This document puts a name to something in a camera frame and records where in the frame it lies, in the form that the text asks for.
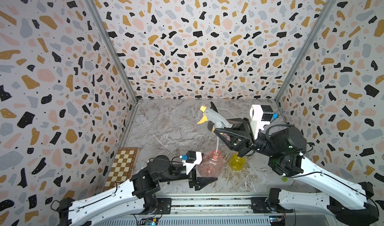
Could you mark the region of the orange grey spray nozzle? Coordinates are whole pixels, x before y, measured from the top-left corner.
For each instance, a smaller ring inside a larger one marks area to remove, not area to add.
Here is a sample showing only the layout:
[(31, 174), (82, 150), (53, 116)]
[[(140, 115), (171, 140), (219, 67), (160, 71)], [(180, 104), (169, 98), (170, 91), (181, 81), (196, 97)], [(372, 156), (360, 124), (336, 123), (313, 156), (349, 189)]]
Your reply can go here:
[[(208, 130), (213, 133), (213, 128), (225, 128), (231, 127), (231, 125), (228, 123), (228, 121), (221, 115), (219, 112), (215, 112), (210, 107), (201, 106), (200, 110), (203, 112), (202, 119), (198, 122), (199, 124), (208, 123)], [(223, 143), (217, 136), (218, 143)]]

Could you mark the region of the black spray nozzle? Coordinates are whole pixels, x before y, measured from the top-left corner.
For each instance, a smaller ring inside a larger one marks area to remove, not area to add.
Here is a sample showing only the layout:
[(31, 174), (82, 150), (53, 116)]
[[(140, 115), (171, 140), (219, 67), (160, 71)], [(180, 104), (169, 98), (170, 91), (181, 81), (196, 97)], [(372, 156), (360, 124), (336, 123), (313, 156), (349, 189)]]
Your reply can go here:
[(218, 109), (217, 109), (216, 105), (214, 104), (214, 102), (211, 101), (210, 104), (211, 104), (210, 109), (212, 109), (213, 111), (215, 111), (217, 113)]

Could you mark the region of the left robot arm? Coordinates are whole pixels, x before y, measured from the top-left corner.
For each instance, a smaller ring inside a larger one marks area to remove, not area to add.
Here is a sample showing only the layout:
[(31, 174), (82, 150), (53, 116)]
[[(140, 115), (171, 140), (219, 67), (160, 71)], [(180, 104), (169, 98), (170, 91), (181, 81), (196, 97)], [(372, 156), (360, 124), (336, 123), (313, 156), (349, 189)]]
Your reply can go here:
[(198, 177), (197, 165), (202, 153), (188, 151), (182, 162), (165, 155), (149, 159), (147, 166), (125, 182), (83, 200), (65, 198), (55, 210), (60, 226), (97, 226), (124, 215), (147, 215), (163, 212), (166, 206), (159, 203), (156, 193), (161, 183), (186, 180), (195, 191), (217, 181), (217, 178)]

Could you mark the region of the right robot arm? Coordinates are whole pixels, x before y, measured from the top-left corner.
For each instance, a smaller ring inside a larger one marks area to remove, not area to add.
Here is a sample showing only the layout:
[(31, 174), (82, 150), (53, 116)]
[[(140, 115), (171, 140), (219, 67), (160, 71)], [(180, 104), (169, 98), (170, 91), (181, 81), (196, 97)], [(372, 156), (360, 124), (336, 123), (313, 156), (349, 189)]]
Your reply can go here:
[(215, 129), (215, 124), (209, 123), (208, 129), (239, 157), (255, 153), (267, 156), (268, 165), (276, 174), (304, 182), (318, 190), (316, 193), (301, 193), (271, 188), (264, 202), (255, 203), (255, 212), (308, 210), (333, 216), (347, 226), (369, 226), (379, 220), (379, 208), (372, 200), (373, 185), (342, 179), (305, 157), (309, 143), (295, 126), (281, 124), (282, 129), (273, 134), (269, 130), (253, 133), (246, 118), (228, 122), (228, 128), (221, 125)]

